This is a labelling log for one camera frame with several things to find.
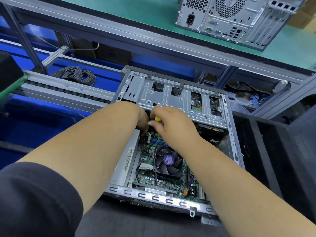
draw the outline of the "cpu fan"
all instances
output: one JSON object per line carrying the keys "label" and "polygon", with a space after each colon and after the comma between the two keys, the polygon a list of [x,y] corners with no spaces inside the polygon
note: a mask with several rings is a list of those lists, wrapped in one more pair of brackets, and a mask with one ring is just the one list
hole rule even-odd
{"label": "cpu fan", "polygon": [[159,176],[172,179],[182,177],[182,157],[168,146],[159,145],[155,150],[153,171]]}

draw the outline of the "green mat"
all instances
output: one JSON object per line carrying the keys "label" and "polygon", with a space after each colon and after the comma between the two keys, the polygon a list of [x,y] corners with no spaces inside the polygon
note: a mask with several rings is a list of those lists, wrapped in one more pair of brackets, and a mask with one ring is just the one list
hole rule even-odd
{"label": "green mat", "polygon": [[168,31],[230,47],[289,65],[313,70],[316,63],[316,34],[285,26],[265,51],[228,43],[175,27],[178,0],[61,0],[93,10],[137,21]]}
{"label": "green mat", "polygon": [[10,93],[12,93],[15,89],[19,88],[25,81],[27,80],[27,75],[24,74],[20,79],[16,82],[8,86],[2,92],[0,92],[0,100],[7,97]]}

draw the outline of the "black sleeve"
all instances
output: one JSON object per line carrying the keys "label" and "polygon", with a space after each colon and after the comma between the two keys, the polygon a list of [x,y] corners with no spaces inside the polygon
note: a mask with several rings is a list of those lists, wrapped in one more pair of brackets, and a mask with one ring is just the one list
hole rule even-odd
{"label": "black sleeve", "polygon": [[0,171],[0,236],[74,236],[82,215],[78,192],[52,169],[20,162]]}

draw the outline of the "fan grille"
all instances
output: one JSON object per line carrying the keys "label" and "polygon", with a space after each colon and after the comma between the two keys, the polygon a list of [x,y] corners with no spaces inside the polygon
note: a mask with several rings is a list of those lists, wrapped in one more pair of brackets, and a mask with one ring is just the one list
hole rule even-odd
{"label": "fan grille", "polygon": [[186,6],[188,8],[193,8],[195,10],[203,11],[207,9],[207,4],[209,3],[209,0],[186,0]]}
{"label": "fan grille", "polygon": [[247,0],[216,0],[216,11],[221,17],[228,18],[236,15]]}

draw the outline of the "coiled wire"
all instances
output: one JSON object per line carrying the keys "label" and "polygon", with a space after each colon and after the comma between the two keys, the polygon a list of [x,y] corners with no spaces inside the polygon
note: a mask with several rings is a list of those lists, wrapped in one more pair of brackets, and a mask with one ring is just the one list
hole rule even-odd
{"label": "coiled wire", "polygon": [[67,79],[91,87],[93,87],[96,82],[96,76],[91,71],[87,69],[81,69],[77,66],[65,67],[59,71],[54,72],[52,76]]}

